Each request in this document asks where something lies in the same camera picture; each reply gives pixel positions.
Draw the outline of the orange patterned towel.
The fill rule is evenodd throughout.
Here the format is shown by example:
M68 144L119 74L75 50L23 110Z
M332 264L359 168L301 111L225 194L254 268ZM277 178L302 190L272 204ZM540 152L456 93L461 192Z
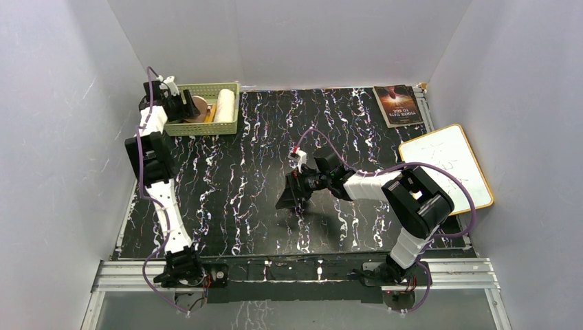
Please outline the orange patterned towel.
M187 123L209 123L213 122L217 111L217 105L209 103L201 96L193 96L192 102L198 110L198 114L189 116L184 119Z

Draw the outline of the white towel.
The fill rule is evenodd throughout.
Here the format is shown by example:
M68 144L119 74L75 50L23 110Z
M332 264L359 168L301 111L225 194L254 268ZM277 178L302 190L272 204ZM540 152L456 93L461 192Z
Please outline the white towel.
M222 89L216 102L213 122L232 122L235 112L235 94L229 89Z

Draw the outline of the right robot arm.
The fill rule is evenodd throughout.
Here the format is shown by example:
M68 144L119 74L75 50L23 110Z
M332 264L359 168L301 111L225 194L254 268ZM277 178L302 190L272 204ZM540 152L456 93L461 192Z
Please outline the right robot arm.
M451 197L421 166L405 165L387 173L361 173L349 168L331 148L314 155L315 168L298 147L288 157L294 169L285 176L285 187L276 209L297 209L315 191L328 190L345 201L374 200L389 204L401 224L396 244L388 255L388 278L406 284L415 274L414 264L441 224L454 210Z

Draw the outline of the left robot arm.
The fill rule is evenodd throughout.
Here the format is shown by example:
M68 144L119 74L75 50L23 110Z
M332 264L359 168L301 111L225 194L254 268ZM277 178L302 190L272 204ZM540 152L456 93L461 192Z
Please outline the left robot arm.
M180 91L173 76L158 76L144 83L145 97L139 105L140 123L125 140L127 154L138 181L141 197L151 201L164 238L164 252L178 253L192 247L175 193L177 170L164 126L198 114L188 90Z

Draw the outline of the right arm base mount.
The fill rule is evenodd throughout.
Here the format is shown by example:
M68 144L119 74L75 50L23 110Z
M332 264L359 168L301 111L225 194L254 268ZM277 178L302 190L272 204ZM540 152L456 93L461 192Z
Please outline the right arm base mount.
M412 292L421 286L431 285L427 263L413 263L408 268L402 268L392 260L381 263L363 263L361 268L353 269L361 284L368 287L396 287L399 292Z

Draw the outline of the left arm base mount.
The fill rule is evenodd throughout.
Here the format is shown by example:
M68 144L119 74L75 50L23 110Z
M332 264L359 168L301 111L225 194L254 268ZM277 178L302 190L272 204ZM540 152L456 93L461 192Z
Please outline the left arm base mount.
M224 288L228 285L229 266L226 263L205 263L194 247L180 252L167 252L163 272L153 282L164 288L204 287Z

